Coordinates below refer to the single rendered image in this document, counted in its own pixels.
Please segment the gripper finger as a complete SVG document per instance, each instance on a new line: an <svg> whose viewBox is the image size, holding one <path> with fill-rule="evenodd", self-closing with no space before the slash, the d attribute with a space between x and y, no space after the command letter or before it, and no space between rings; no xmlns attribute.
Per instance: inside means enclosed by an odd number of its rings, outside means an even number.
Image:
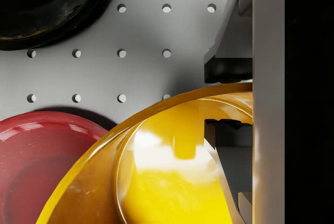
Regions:
<svg viewBox="0 0 334 224"><path fill-rule="evenodd" d="M253 126L205 120L205 146L213 157L233 224L252 224Z"/></svg>
<svg viewBox="0 0 334 224"><path fill-rule="evenodd" d="M227 0L213 46L204 57L207 84L253 79L253 0Z"/></svg>

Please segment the yellow bowl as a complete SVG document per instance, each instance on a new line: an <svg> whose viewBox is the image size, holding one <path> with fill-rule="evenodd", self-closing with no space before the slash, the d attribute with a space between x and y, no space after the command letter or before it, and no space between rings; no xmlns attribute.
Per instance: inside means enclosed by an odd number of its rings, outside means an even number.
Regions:
<svg viewBox="0 0 334 224"><path fill-rule="evenodd" d="M61 179L36 224L239 221L205 120L252 125L250 82L160 101L115 126Z"/></svg>

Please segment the black plate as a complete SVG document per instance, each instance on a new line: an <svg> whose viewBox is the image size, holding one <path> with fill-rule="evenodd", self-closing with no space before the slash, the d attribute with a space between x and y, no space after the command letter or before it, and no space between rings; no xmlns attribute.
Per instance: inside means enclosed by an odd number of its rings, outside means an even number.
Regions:
<svg viewBox="0 0 334 224"><path fill-rule="evenodd" d="M0 50L36 48L92 25L111 0L0 0Z"/></svg>

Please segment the red plate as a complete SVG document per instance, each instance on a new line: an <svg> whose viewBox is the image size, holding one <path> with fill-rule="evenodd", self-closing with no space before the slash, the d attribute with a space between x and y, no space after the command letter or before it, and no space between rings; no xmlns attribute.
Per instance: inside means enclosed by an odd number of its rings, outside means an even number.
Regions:
<svg viewBox="0 0 334 224"><path fill-rule="evenodd" d="M35 224L63 176L106 133L62 112L34 111L0 121L0 224Z"/></svg>

